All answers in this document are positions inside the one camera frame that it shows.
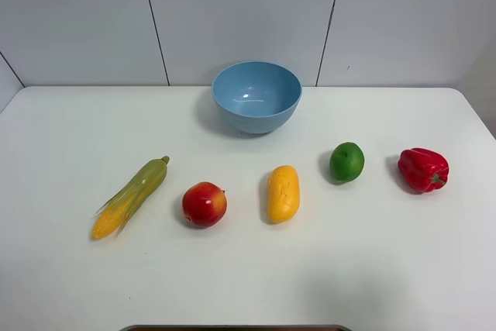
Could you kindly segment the yellow mango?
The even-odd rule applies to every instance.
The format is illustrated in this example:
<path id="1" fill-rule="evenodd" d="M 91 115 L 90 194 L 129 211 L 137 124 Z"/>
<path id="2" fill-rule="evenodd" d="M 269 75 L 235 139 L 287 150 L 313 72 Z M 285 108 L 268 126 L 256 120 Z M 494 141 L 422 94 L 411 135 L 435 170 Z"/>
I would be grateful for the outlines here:
<path id="1" fill-rule="evenodd" d="M 283 223 L 292 219 L 300 206 L 300 186 L 298 173 L 290 165 L 275 168 L 267 181 L 268 219 Z"/>

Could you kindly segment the red pomegranate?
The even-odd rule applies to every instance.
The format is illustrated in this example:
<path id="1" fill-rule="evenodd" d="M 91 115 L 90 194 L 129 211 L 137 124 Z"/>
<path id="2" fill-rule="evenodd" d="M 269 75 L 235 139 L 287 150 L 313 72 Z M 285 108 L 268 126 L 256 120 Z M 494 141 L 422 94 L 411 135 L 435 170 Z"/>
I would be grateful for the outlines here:
<path id="1" fill-rule="evenodd" d="M 197 183 L 184 193 L 182 211 L 186 220 L 193 226 L 214 226 L 227 211 L 225 191 L 211 182 Z"/>

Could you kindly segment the green lime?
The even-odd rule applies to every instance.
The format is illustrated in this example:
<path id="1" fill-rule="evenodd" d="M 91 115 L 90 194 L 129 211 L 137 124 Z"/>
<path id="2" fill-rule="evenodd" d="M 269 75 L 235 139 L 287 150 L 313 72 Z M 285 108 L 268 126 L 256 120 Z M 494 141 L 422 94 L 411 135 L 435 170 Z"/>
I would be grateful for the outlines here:
<path id="1" fill-rule="evenodd" d="M 365 157 L 360 147 L 352 142 L 338 145 L 329 158 L 331 175 L 339 183 L 357 179 L 364 168 Z"/>

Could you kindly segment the blue plastic bowl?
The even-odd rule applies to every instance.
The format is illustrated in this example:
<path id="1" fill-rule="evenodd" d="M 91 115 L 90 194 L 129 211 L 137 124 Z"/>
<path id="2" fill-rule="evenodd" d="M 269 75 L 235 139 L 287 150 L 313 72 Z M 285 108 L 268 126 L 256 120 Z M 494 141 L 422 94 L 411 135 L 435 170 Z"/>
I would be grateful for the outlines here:
<path id="1" fill-rule="evenodd" d="M 303 87 L 288 69 L 262 61 L 234 64 L 212 83 L 212 97 L 221 117 L 240 132 L 266 134 L 292 116 Z"/>

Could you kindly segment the corn cob with husk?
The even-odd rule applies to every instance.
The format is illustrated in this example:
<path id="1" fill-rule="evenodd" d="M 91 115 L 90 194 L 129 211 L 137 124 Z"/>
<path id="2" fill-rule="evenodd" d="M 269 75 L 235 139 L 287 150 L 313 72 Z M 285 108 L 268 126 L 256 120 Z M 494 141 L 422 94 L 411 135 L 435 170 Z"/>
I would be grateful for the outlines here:
<path id="1" fill-rule="evenodd" d="M 112 233 L 119 235 L 143 203 L 163 183 L 170 162 L 168 156 L 150 160 L 131 180 L 98 211 L 90 238 L 102 240 Z"/>

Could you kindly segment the red bell pepper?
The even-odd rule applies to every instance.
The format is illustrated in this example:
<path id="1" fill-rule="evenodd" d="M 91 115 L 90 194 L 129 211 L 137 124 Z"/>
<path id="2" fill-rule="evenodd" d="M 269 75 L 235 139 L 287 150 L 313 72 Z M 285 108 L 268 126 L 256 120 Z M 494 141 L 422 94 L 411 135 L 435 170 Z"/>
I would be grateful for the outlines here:
<path id="1" fill-rule="evenodd" d="M 407 184 L 420 194 L 444 187 L 450 172 L 443 155 L 418 147 L 401 152 L 398 169 Z"/>

